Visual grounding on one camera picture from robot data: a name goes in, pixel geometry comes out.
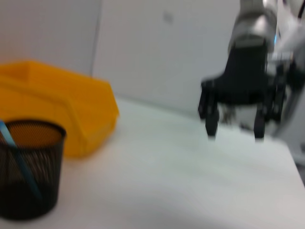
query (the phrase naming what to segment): table surface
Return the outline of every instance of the table surface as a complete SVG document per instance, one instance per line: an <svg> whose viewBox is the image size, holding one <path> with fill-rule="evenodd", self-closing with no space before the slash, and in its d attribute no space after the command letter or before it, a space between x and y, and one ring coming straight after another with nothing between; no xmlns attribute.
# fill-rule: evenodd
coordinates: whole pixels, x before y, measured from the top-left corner
<svg viewBox="0 0 305 229"><path fill-rule="evenodd" d="M64 160L57 207L3 229L304 229L305 189L287 146L118 100L113 136Z"/></svg>

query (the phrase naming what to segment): yellow container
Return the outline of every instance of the yellow container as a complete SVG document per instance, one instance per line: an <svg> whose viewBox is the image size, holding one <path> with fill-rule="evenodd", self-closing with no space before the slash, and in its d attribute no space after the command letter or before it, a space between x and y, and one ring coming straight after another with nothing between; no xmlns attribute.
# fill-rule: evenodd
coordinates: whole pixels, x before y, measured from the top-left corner
<svg viewBox="0 0 305 229"><path fill-rule="evenodd" d="M118 116L107 82L32 61L0 66L0 119L40 119L63 126L65 156L93 152L114 130Z"/></svg>

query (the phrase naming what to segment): white wall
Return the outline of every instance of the white wall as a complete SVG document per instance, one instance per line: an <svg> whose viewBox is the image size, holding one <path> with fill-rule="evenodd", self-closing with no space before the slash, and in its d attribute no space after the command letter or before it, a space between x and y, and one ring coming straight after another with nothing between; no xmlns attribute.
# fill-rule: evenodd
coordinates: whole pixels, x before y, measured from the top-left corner
<svg viewBox="0 0 305 229"><path fill-rule="evenodd" d="M197 116L222 72L239 0L103 0L94 76L127 97Z"/></svg>
<svg viewBox="0 0 305 229"><path fill-rule="evenodd" d="M1 0L0 62L38 59L91 72L101 0Z"/></svg>

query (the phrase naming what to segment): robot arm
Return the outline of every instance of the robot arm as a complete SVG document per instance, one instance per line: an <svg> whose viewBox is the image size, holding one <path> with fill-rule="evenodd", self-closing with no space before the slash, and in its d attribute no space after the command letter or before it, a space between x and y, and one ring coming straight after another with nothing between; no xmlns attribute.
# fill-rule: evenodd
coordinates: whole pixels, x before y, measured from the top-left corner
<svg viewBox="0 0 305 229"><path fill-rule="evenodd" d="M202 82L199 115L209 136L215 136L218 104L257 105L256 138L264 138L265 123L281 122L286 86L302 85L290 52L273 53L277 27L277 0L241 0L229 43L225 71L218 78ZM267 65L277 66L276 74Z"/></svg>

